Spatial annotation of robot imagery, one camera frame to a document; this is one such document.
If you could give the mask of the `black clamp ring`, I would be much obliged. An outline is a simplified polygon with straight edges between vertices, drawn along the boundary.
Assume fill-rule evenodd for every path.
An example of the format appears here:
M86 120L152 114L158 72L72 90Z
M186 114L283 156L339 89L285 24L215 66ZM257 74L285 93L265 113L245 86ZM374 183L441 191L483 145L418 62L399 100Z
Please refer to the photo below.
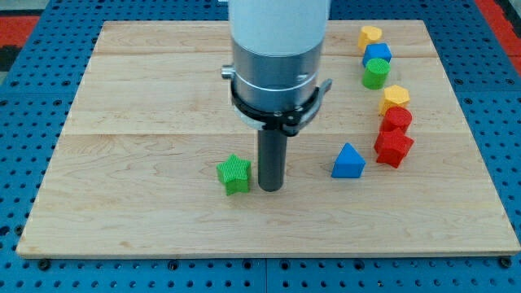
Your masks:
M294 137L317 115L321 108L323 98L331 89L331 86L331 79L324 80L320 86L314 88L311 98L303 105L295 106L293 110L285 112L263 112L247 105L246 102L236 94L232 85L230 86L230 99L234 105L234 112L247 126L259 131L278 131L287 137Z

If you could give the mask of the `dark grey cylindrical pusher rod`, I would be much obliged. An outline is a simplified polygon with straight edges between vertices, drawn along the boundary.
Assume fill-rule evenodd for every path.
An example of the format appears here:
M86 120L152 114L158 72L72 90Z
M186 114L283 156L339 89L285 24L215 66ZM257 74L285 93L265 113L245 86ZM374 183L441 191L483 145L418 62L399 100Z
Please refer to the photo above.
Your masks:
M257 132L257 175L262 190L279 190L284 181L287 136L276 130Z

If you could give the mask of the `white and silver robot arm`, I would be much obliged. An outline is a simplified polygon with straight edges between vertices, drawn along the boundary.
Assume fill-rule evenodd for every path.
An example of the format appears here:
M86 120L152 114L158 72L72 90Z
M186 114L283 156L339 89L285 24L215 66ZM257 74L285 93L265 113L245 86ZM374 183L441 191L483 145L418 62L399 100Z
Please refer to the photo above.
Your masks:
M221 69L240 119L257 131L257 181L279 190L287 139L317 115L332 81L317 81L330 0L227 3L233 60Z

